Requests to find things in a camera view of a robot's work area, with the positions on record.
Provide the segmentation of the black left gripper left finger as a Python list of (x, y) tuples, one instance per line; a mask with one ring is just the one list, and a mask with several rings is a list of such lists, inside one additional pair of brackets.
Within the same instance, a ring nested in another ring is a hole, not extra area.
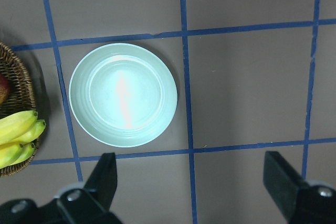
[(28, 198), (1, 205), (1, 223), (121, 223), (110, 211), (118, 185), (115, 153), (104, 153), (82, 186), (38, 207)]

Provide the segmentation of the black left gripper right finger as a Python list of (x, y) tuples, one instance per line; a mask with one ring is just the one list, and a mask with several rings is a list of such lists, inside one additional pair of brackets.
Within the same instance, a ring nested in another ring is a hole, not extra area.
[(335, 223), (335, 187), (304, 179), (279, 152), (265, 153), (263, 183), (287, 223)]

